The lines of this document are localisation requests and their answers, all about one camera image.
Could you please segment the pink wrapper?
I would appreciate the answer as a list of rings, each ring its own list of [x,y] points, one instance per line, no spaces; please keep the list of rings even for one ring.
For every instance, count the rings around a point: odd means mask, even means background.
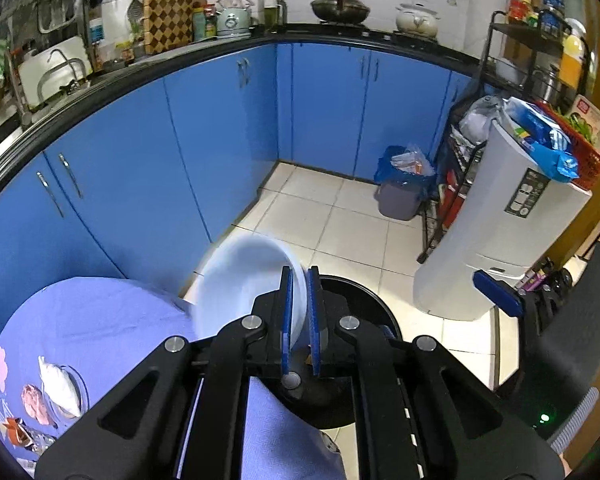
[[[43,393],[38,387],[24,385],[21,390],[21,402],[28,416],[40,425],[57,427],[45,404]]]

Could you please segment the orange white small carton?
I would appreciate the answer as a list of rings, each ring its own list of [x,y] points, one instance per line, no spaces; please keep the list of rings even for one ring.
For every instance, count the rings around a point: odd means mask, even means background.
[[[27,450],[33,448],[34,441],[20,418],[7,417],[3,426],[6,428],[8,440],[12,445]]]

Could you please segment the black round trash bin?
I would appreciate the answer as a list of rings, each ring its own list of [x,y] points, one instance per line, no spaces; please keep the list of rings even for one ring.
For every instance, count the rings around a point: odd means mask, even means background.
[[[300,339],[290,350],[290,372],[280,381],[276,396],[291,413],[310,426],[325,430],[354,422],[358,357],[353,342],[343,337],[364,324],[389,339],[401,330],[388,306],[374,292],[350,278],[320,274],[321,374],[313,376],[308,303]]]

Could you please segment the blue kitchen cabinets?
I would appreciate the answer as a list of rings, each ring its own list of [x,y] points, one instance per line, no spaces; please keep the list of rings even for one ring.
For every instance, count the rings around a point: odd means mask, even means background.
[[[117,76],[0,149],[0,331],[74,276],[179,292],[278,162],[370,180],[390,145],[434,156],[475,67],[292,42]]]

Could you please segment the white air purifier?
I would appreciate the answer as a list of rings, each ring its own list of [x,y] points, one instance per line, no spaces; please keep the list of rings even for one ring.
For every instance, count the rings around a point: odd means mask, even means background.
[[[439,318],[475,321],[493,302],[474,273],[517,285],[592,197],[542,174],[529,154],[492,120],[474,183],[452,226],[416,271],[414,305]]]

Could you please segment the grey bin with blue bag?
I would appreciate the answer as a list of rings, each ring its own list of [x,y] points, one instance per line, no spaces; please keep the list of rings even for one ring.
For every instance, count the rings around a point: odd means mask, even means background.
[[[434,195],[437,171],[415,145],[390,145],[378,160],[374,181],[379,212],[394,220],[412,220]]]

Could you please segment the blue snack bag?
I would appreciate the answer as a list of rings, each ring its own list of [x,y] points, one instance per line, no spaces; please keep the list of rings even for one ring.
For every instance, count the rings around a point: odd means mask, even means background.
[[[501,123],[548,178],[568,183],[579,177],[569,136],[539,105],[512,96],[504,101]]]

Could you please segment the mint green kettle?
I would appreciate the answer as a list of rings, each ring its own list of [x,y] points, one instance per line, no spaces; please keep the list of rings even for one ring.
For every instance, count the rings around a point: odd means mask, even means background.
[[[221,37],[250,35],[252,0],[218,0],[215,3],[216,34]]]

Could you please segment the black wok with lid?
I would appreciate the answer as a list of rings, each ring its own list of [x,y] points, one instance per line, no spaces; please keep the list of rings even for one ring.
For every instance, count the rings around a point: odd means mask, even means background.
[[[313,0],[311,9],[323,22],[359,25],[370,15],[370,8],[360,0]]]

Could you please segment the chrome sink faucet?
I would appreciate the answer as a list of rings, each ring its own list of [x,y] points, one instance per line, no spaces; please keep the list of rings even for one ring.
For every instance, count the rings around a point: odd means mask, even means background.
[[[53,48],[47,58],[47,64],[53,58],[61,58],[61,61],[51,65],[38,80],[36,85],[36,96],[43,103],[59,92],[68,92],[73,86],[84,81],[87,77],[86,66],[80,58],[68,58],[58,48]]]

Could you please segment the white ceramic pot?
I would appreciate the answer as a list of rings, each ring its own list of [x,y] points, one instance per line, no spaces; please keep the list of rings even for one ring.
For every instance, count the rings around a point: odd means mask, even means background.
[[[439,17],[421,2],[400,3],[396,7],[396,30],[402,34],[421,36],[436,40]]]

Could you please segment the white paper towel roll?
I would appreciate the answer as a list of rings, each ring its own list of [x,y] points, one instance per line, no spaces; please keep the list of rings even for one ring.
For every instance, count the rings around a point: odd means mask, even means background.
[[[463,50],[481,58],[494,11],[505,11],[509,0],[469,0]]]

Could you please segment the checkered wooden cutting board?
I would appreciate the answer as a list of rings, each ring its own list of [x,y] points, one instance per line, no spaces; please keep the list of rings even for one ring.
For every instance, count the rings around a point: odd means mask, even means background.
[[[148,55],[189,44],[193,38],[194,0],[143,0],[144,46]]]

